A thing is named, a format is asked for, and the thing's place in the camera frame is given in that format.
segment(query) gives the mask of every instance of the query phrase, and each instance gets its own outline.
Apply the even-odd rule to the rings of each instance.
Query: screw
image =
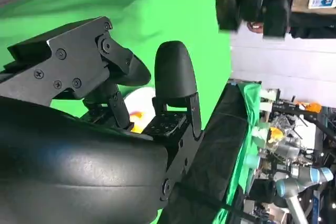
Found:
[[[80,79],[74,78],[74,80],[72,81],[72,85],[75,89],[79,89],[80,86],[82,86],[82,82]]]
[[[58,59],[64,60],[66,58],[66,56],[67,56],[67,53],[65,52],[64,49],[62,49],[62,48],[57,49],[57,51],[56,51],[56,57]]]
[[[105,23],[104,26],[106,31],[111,29],[111,25],[109,23]]]
[[[36,70],[34,71],[34,77],[35,77],[36,79],[42,79],[43,76],[44,76],[44,73],[43,73],[42,70],[40,70],[40,69],[36,69]]]
[[[62,82],[57,80],[57,81],[54,81],[54,88],[55,89],[61,89],[62,88]]]

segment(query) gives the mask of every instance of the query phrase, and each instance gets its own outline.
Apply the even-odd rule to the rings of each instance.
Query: table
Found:
[[[8,46],[98,16],[111,19],[112,38],[130,48],[152,74],[161,43],[185,43],[194,65],[204,128],[231,73],[229,35],[218,32],[215,0],[20,0],[0,9],[0,66],[12,60]],[[154,86],[153,78],[149,86]],[[86,112],[80,101],[54,101],[52,107],[75,116]]]
[[[246,188],[249,186],[248,177],[250,174],[250,168],[244,164],[245,155],[257,155],[258,153],[258,147],[252,141],[251,130],[259,122],[259,93],[261,85],[256,83],[240,83],[238,86],[245,100],[249,126],[243,145],[237,156],[234,172],[232,174],[230,185],[226,193],[226,202],[230,205],[233,203],[237,187],[240,186],[245,192]],[[225,223],[227,217],[228,212],[222,209],[218,213],[215,223]]]

